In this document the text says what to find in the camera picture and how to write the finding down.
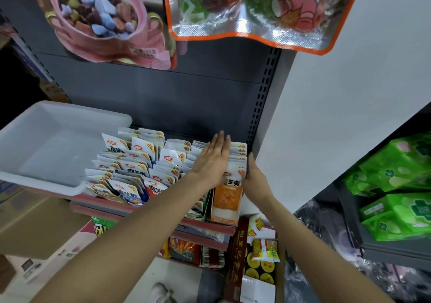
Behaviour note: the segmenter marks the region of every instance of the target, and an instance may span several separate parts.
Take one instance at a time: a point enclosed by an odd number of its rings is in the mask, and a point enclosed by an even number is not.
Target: white tile floor
[[[125,303],[149,303],[152,286],[161,282],[172,290],[178,303],[195,303],[202,271],[199,268],[155,258],[138,281]],[[25,285],[15,277],[3,294],[0,303],[28,303],[43,285]]]

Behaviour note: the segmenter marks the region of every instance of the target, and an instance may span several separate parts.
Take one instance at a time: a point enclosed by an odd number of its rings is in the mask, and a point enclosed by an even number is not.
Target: green cross logo
[[[385,224],[384,222],[380,222],[380,223],[378,224],[378,227],[379,227],[381,230],[383,230],[383,231],[387,231],[387,226],[386,226],[386,224]]]
[[[415,204],[411,208],[416,216],[431,221],[431,204],[427,204],[425,200],[415,200]]]
[[[393,177],[393,176],[395,176],[395,173],[393,170],[388,169],[385,171],[385,175],[386,175],[386,177]]]
[[[426,143],[425,141],[416,142],[416,150],[423,156],[431,156],[431,143]]]

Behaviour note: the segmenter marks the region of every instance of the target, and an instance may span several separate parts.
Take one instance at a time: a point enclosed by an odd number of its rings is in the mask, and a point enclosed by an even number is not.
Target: white plastic tray
[[[40,101],[0,131],[0,180],[63,195],[85,190],[85,168],[105,149],[101,133],[129,127],[129,115]]]

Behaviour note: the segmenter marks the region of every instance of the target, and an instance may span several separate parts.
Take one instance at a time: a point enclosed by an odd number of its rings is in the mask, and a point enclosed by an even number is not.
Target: yellow packet
[[[280,262],[277,240],[254,239],[252,261]]]
[[[168,240],[166,240],[166,242],[163,244],[158,255],[159,255],[159,257],[162,257],[165,259],[169,259],[170,257],[172,257],[172,255],[169,252]]]
[[[248,235],[256,236],[259,231],[263,228],[263,220],[260,217],[260,214],[256,214],[250,217],[250,221],[248,224]]]

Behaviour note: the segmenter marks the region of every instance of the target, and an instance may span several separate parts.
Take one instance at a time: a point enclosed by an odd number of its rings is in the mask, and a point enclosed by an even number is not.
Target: forearm
[[[324,303],[393,302],[373,282],[300,223],[273,196],[259,206]]]
[[[86,247],[32,302],[123,302],[205,191],[205,180],[189,173]]]

